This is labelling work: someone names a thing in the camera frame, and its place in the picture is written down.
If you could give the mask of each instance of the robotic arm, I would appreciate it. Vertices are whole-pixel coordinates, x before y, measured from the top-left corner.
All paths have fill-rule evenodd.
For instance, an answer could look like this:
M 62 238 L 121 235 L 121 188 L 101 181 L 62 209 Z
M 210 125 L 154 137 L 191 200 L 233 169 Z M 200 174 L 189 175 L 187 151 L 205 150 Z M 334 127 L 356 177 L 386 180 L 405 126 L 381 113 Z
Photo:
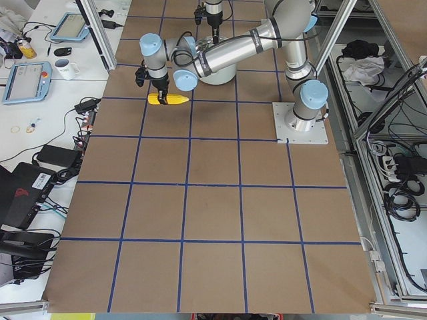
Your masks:
M 159 92 L 159 102 L 167 104 L 167 61 L 172 62 L 177 88 L 191 91 L 197 86 L 199 78 L 265 50 L 283 48 L 286 79 L 296 98 L 294 108 L 286 115 L 286 123 L 296 131 L 309 131 L 328 98 L 326 86 L 313 79 L 303 41 L 303 32 L 310 30 L 317 21 L 312 16 L 314 1 L 264 0 L 264 4 L 270 16 L 264 24 L 197 54 L 194 38 L 185 34 L 168 40 L 162 40 L 153 33 L 144 35 L 139 44 L 145 65 L 136 73 L 138 85 L 144 79 L 151 80 Z

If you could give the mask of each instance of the black laptop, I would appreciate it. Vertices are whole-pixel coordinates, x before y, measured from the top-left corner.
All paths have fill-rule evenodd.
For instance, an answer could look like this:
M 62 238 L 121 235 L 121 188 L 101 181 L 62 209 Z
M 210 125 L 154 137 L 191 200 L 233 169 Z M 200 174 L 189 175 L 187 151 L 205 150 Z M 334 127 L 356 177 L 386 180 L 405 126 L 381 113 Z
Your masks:
M 12 173 L 0 166 L 3 224 L 22 230 L 28 228 L 40 209 L 39 203 L 45 202 L 51 192 L 54 176 L 54 171 L 30 163 L 20 162 Z

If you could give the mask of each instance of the white mug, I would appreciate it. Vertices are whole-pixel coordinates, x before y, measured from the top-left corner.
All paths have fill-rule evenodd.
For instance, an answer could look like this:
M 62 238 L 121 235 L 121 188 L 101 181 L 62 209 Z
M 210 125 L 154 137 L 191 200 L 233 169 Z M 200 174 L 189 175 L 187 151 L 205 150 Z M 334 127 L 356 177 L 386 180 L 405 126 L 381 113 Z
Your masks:
M 55 67 L 65 80 L 72 80 L 80 73 L 79 67 L 68 59 L 59 59 L 55 62 Z

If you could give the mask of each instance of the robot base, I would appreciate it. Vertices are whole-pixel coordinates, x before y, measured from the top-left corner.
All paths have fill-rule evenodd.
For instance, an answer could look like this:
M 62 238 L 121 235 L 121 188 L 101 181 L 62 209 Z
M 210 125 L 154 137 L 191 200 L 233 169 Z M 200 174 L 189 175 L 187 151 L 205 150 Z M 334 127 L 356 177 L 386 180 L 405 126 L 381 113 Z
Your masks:
M 328 136 L 326 135 L 323 121 L 316 122 L 313 129 L 308 132 L 298 132 L 290 129 L 285 124 L 286 113 L 294 107 L 294 103 L 273 102 L 274 123 L 276 125 L 276 137 L 278 143 L 289 143 L 296 145 L 327 145 Z

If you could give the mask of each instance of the black cloth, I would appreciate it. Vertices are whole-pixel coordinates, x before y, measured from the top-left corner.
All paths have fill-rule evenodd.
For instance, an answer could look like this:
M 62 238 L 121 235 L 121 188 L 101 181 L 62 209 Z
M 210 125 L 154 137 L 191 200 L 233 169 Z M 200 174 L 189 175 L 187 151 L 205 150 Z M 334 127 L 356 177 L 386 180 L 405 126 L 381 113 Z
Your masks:
M 380 48 L 376 43 L 368 43 L 364 40 L 355 40 L 347 44 L 347 47 L 342 49 L 342 54 L 345 57 L 352 57 L 356 60 L 365 59 L 367 57 L 377 57 Z

